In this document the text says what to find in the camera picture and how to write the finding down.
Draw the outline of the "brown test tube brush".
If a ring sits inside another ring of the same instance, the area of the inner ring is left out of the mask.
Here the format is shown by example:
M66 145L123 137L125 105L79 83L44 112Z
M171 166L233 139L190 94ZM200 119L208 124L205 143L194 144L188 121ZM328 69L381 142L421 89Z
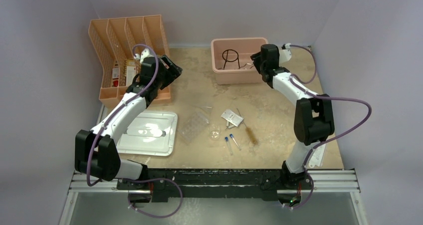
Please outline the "brown test tube brush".
M251 143L253 144L253 146L258 146L258 139L257 139L256 135L254 134L253 130L245 124L244 120L242 121L242 124L244 125L245 132L246 132L248 138L250 139Z

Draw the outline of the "metal crucible tongs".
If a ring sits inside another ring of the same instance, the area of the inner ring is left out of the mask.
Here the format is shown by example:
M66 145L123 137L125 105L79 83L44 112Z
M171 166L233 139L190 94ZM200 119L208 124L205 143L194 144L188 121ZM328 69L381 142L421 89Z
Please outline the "metal crucible tongs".
M252 63L245 63L244 65L240 65L240 66L232 66L232 67L229 67L229 66L223 66L222 68L221 68L221 70L242 70L242 69L252 69L254 67L254 65L252 64Z

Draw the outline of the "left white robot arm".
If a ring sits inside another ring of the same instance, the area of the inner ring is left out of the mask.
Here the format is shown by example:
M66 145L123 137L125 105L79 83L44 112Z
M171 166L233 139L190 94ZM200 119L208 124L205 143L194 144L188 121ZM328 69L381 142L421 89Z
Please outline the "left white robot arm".
M147 52L136 54L140 73L133 78L122 100L109 115L92 129L80 130L75 137L75 170L103 181L129 179L138 190L149 182L148 167L120 158L116 143L133 120L146 110L158 96L182 73L166 55L155 58Z

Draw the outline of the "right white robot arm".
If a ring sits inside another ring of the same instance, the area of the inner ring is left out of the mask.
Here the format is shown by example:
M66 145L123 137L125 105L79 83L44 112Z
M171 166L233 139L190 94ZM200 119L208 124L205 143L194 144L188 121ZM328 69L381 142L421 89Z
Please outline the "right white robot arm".
M282 49L275 44L264 44L259 52L250 57L262 80L295 107L293 128L297 140L280 173L280 182L288 189L305 179L306 165L314 149L324 144L335 131L329 95L319 95L309 90L294 74L281 66L291 55L289 44Z

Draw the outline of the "clear plastic well plate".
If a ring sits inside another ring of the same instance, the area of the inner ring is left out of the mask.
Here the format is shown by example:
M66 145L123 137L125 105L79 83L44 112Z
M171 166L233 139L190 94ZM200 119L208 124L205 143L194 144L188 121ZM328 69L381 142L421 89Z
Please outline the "clear plastic well plate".
M180 135L187 141L193 141L209 125L209 119L201 112L193 113L179 128Z

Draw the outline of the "test tube blue cap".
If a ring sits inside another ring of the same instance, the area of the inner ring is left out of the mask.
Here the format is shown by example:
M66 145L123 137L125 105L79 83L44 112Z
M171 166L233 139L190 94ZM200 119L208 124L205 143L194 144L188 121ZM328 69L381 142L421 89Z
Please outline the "test tube blue cap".
M238 142L236 141L235 137L233 134L229 135L231 137L231 139L233 140L233 142L235 143L236 147L241 151L241 146L238 144Z
M230 155L232 156L233 155L233 150L231 148L231 144L230 144L229 138L228 137L225 137L224 140L225 140L226 145L227 145L227 147L229 149Z

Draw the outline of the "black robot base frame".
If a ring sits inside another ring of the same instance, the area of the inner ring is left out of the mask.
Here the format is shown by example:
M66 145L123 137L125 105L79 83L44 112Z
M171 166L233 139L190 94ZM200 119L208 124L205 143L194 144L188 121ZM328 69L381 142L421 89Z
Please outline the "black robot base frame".
M130 192L133 203L164 203L169 198L261 199L297 204L313 187L304 173L289 176L282 169L148 169L146 183L119 179L118 190Z

